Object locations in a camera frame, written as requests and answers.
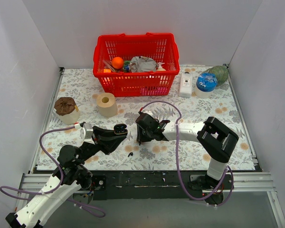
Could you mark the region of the black gold-trimmed charging case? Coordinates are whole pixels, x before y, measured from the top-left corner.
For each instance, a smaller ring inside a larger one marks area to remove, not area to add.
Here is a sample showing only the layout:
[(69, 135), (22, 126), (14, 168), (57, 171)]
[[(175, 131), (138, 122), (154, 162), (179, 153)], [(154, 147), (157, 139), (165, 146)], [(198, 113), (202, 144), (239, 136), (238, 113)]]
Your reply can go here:
[(127, 133), (127, 125), (126, 124), (116, 124), (114, 126), (114, 133), (115, 134), (124, 134), (124, 133)]

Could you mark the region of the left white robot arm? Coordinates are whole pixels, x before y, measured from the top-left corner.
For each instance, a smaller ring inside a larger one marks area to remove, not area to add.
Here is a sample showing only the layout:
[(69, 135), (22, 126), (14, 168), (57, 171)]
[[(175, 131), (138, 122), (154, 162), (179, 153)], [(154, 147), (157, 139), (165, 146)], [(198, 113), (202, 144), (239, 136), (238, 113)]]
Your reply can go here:
[(57, 168), (39, 192), (18, 212), (9, 213), (6, 221), (12, 228), (42, 228), (50, 216), (79, 190), (92, 193), (100, 188), (105, 178), (94, 177), (85, 161), (98, 152), (111, 154), (126, 139), (125, 124), (117, 124), (112, 130), (102, 129), (90, 123), (75, 123), (69, 129), (81, 130), (84, 142), (81, 146), (64, 145), (53, 162)]

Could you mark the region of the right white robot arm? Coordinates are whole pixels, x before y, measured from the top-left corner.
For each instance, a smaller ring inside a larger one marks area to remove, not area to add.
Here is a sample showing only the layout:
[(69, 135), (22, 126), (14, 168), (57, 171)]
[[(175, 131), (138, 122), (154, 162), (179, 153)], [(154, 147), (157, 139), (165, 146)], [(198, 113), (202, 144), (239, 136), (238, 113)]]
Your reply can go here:
[(239, 140), (238, 135), (215, 117), (200, 123), (159, 122), (148, 113), (140, 113), (136, 119), (137, 141), (193, 141), (200, 143), (211, 157), (206, 185), (218, 188), (223, 182), (223, 173)]

